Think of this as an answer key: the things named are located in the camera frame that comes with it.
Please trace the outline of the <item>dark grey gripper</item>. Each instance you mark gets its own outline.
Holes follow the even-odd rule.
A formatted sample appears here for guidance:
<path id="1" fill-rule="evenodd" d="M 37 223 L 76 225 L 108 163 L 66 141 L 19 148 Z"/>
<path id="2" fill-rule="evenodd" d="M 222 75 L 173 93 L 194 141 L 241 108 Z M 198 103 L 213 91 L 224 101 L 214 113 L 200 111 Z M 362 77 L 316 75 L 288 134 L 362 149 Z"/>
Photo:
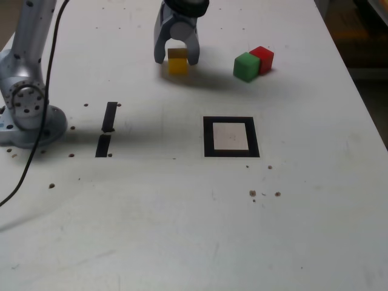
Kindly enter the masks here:
<path id="1" fill-rule="evenodd" d="M 173 25 L 165 24 L 171 19 L 177 21 Z M 154 29 L 154 59 L 162 64 L 166 56 L 166 42 L 169 39 L 182 41 L 186 45 L 187 60 L 190 65 L 197 65 L 200 46 L 196 29 L 197 19 L 184 16 L 172 10 L 165 2 L 161 3 Z"/>

